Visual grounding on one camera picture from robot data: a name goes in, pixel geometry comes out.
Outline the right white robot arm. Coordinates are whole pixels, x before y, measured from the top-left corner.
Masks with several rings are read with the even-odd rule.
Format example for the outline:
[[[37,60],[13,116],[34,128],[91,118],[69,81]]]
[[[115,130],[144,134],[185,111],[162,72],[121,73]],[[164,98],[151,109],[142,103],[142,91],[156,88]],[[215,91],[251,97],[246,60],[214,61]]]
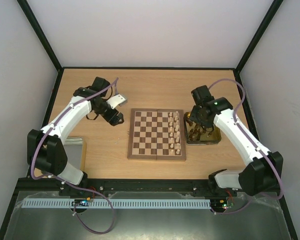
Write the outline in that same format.
[[[281,187],[283,156],[277,151],[271,152],[253,136],[225,97],[214,98],[206,85],[195,88],[191,95],[195,105],[190,120],[203,128],[219,128],[245,164],[243,170],[223,169],[210,174],[208,191],[219,196],[225,189],[238,189],[254,196]]]

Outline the wooden chess board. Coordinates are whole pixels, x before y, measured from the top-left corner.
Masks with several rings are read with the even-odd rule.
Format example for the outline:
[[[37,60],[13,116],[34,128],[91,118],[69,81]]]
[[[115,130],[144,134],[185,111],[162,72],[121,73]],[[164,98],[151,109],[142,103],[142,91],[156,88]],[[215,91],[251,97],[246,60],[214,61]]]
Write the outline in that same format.
[[[169,155],[168,112],[179,112],[181,156]],[[181,109],[133,108],[127,149],[129,160],[185,161],[186,136]]]

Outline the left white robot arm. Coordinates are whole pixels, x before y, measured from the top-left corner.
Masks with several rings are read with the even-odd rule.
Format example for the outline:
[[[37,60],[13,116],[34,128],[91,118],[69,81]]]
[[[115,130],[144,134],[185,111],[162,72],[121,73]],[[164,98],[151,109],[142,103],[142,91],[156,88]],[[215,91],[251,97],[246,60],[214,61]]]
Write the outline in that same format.
[[[124,115],[117,106],[127,102],[118,92],[118,80],[110,83],[96,77],[92,85],[79,87],[67,106],[50,123],[40,130],[32,129],[27,135],[27,161],[31,177],[36,180],[35,169],[43,172],[41,177],[55,177],[62,182],[78,186],[84,172],[68,161],[64,143],[76,125],[89,113],[101,116],[111,126],[124,122]]]

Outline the gold tin with dark pieces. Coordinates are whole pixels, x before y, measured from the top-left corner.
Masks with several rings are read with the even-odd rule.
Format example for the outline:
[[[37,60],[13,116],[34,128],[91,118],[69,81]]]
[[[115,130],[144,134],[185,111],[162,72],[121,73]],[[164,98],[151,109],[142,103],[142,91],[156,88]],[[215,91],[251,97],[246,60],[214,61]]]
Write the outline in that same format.
[[[217,145],[222,140],[219,128],[203,128],[190,120],[190,115],[190,112],[186,112],[183,116],[187,145]]]

